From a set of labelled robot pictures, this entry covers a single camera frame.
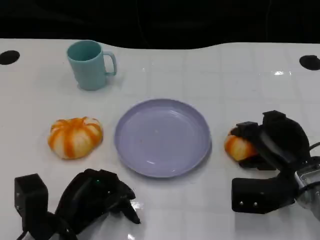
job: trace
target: purple plate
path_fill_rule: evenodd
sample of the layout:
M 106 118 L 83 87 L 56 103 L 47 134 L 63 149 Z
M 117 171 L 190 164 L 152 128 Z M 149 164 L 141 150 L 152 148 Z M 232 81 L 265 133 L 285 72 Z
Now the purple plate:
M 114 144 L 130 169 L 170 178 L 190 171 L 206 157 L 211 135 L 204 117 L 190 105 L 154 99 L 124 114 L 116 126 Z

